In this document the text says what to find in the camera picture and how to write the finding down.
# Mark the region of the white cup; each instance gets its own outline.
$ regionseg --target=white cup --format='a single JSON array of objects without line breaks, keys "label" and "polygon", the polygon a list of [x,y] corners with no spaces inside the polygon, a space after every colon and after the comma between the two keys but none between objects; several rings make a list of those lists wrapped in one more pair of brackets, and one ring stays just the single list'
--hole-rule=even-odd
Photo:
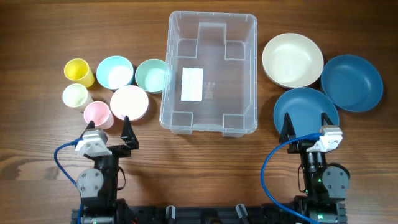
[{"label": "white cup", "polygon": [[79,83],[66,87],[62,93],[63,103],[70,108],[84,112],[85,108],[93,102],[87,88]]}]

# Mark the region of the pink bowl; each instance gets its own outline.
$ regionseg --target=pink bowl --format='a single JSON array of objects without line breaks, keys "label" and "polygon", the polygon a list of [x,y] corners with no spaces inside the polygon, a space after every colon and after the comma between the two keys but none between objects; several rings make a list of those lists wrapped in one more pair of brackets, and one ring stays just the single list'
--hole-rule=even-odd
[{"label": "pink bowl", "polygon": [[113,125],[113,115],[106,103],[94,101],[90,103],[83,113],[83,117],[88,124],[94,121],[96,128],[108,129]]},{"label": "pink bowl", "polygon": [[147,93],[138,86],[128,85],[118,89],[111,98],[111,109],[115,117],[136,121],[144,116],[148,109]]}]

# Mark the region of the tabletop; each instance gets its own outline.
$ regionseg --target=tabletop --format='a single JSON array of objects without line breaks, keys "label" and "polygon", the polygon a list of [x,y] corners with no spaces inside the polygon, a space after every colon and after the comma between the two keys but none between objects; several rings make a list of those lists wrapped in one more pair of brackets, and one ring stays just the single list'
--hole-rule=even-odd
[{"label": "tabletop", "polygon": [[[0,5],[0,223],[69,223],[78,208],[75,186],[53,160],[54,150],[76,139],[86,123],[67,108],[63,74],[73,58],[93,72],[110,55],[135,66],[165,60],[169,15],[176,10],[249,13],[258,20],[258,58],[278,34],[312,39],[327,60],[341,54],[368,59],[384,80],[384,96],[367,113],[339,110],[344,140],[327,154],[351,172],[346,207],[349,223],[394,223],[398,219],[398,16],[396,1],[16,1]],[[319,82],[313,87],[319,88]],[[271,203],[260,183],[265,157],[278,145],[272,119],[285,92],[258,62],[258,128],[241,138],[221,133],[177,135],[159,124],[161,95],[132,127],[140,149],[121,159],[129,205],[223,206]],[[112,92],[96,82],[95,100]],[[107,130],[108,144],[121,142],[123,122]],[[58,155],[76,179],[93,163],[66,148]],[[287,203],[300,195],[298,155],[278,152],[265,173],[271,193]]]}]

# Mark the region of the mint green bowl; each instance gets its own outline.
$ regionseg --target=mint green bowl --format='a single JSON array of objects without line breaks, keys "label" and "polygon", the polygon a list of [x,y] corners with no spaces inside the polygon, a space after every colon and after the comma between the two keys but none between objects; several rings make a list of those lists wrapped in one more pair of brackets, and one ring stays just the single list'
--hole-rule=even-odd
[{"label": "mint green bowl", "polygon": [[148,93],[161,93],[166,69],[166,63],[159,59],[149,59],[142,62],[135,74],[138,86]]}]

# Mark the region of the blue bowl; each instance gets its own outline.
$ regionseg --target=blue bowl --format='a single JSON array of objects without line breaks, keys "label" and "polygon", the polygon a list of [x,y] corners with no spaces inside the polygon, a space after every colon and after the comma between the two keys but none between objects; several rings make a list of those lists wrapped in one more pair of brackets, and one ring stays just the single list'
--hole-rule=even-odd
[{"label": "blue bowl", "polygon": [[103,87],[117,90],[132,83],[134,67],[125,57],[110,56],[99,64],[96,76]]},{"label": "blue bowl", "polygon": [[323,91],[336,106],[352,112],[374,108],[384,89],[377,69],[355,55],[331,59],[322,71],[321,83]]},{"label": "blue bowl", "polygon": [[274,123],[280,133],[288,112],[296,137],[319,133],[321,114],[325,112],[334,125],[339,125],[337,109],[333,102],[318,90],[295,88],[285,92],[275,104]]}]

